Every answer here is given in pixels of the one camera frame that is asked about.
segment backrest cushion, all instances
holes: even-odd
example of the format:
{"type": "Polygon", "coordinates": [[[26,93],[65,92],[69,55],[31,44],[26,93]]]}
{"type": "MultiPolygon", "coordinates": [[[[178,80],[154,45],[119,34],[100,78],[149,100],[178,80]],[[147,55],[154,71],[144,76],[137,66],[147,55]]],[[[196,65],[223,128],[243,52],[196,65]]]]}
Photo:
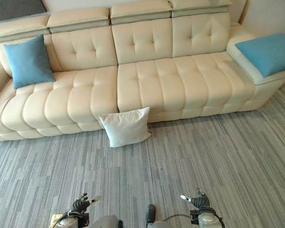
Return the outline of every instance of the backrest cushion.
{"type": "Polygon", "coordinates": [[[52,41],[62,71],[117,65],[111,26],[54,33],[52,41]]]}
{"type": "Polygon", "coordinates": [[[172,57],[171,19],[112,25],[118,64],[172,57]]]}
{"type": "MultiPolygon", "coordinates": [[[[0,43],[0,61],[10,76],[12,72],[3,45],[30,39],[33,38],[0,43]]],[[[44,35],[44,43],[53,72],[117,65],[111,26],[44,35]]]]}
{"type": "Polygon", "coordinates": [[[226,50],[229,13],[200,14],[172,18],[173,57],[226,50]]]}

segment white wall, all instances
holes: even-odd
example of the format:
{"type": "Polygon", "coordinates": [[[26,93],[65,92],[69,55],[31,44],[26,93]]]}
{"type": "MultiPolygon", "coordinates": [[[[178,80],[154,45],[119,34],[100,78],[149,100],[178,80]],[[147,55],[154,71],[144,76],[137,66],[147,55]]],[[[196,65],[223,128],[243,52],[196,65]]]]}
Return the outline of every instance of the white wall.
{"type": "Polygon", "coordinates": [[[285,33],[285,0],[248,0],[241,19],[251,33],[285,33]]]}

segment robotic hand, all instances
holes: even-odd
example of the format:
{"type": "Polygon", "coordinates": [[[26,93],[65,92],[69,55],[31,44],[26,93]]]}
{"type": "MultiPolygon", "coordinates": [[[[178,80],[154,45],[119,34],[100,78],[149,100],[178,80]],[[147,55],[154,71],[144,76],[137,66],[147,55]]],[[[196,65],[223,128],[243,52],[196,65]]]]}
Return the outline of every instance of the robotic hand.
{"type": "Polygon", "coordinates": [[[180,196],[199,209],[190,211],[191,224],[199,225],[200,228],[225,228],[223,219],[210,207],[210,201],[206,194],[200,188],[197,188],[197,192],[200,195],[198,198],[180,196]]]}
{"type": "Polygon", "coordinates": [[[98,199],[88,201],[87,193],[83,193],[70,207],[70,210],[60,216],[51,228],[83,228],[89,225],[89,213],[86,209],[98,199]]]}

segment white pillow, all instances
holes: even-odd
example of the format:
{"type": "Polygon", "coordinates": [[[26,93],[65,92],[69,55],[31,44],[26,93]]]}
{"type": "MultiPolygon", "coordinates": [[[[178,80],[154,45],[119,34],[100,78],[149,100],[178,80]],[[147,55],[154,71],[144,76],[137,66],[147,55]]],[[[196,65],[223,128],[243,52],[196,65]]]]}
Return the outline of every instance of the white pillow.
{"type": "Polygon", "coordinates": [[[147,121],[150,107],[125,113],[99,115],[110,140],[110,147],[139,143],[150,137],[147,121]]]}

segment sofa cushion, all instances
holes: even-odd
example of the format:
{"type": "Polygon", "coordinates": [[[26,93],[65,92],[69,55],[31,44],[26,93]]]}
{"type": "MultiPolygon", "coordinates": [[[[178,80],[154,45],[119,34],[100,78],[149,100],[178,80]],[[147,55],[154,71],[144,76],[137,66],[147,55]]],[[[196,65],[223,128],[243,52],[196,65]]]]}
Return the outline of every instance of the sofa cushion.
{"type": "Polygon", "coordinates": [[[60,32],[51,36],[62,71],[117,65],[111,26],[60,32]]]}
{"type": "Polygon", "coordinates": [[[54,12],[47,23],[51,33],[108,26],[109,9],[105,7],[54,12]]]}
{"type": "Polygon", "coordinates": [[[243,26],[234,24],[230,28],[230,39],[226,47],[228,54],[247,73],[255,85],[267,84],[268,82],[276,80],[279,81],[285,78],[285,71],[281,71],[264,78],[261,72],[235,46],[236,43],[251,40],[254,38],[256,37],[248,33],[243,26]]]}
{"type": "Polygon", "coordinates": [[[111,8],[112,25],[170,17],[171,5],[167,0],[127,2],[111,8]]]}
{"type": "Polygon", "coordinates": [[[35,37],[50,33],[47,22],[49,15],[22,18],[0,23],[0,42],[35,37]]]}
{"type": "Polygon", "coordinates": [[[230,0],[169,0],[172,17],[228,12],[230,0]]]}
{"type": "Polygon", "coordinates": [[[102,129],[100,114],[118,112],[117,67],[54,73],[55,82],[0,93],[0,137],[39,138],[102,129]]]}
{"type": "Polygon", "coordinates": [[[171,19],[113,25],[118,64],[172,57],[171,19]]]}
{"type": "Polygon", "coordinates": [[[147,121],[150,108],[99,115],[110,139],[110,147],[139,143],[150,137],[147,121]]]}
{"type": "Polygon", "coordinates": [[[173,57],[226,50],[229,13],[201,14],[172,18],[173,57]]]}
{"type": "Polygon", "coordinates": [[[237,43],[236,47],[263,77],[285,70],[285,34],[258,37],[237,43]]]}
{"type": "Polygon", "coordinates": [[[20,44],[4,45],[14,88],[39,82],[54,82],[43,35],[20,44]]]}
{"type": "Polygon", "coordinates": [[[255,86],[226,52],[122,64],[118,108],[151,107],[149,123],[247,111],[283,83],[255,86]]]}

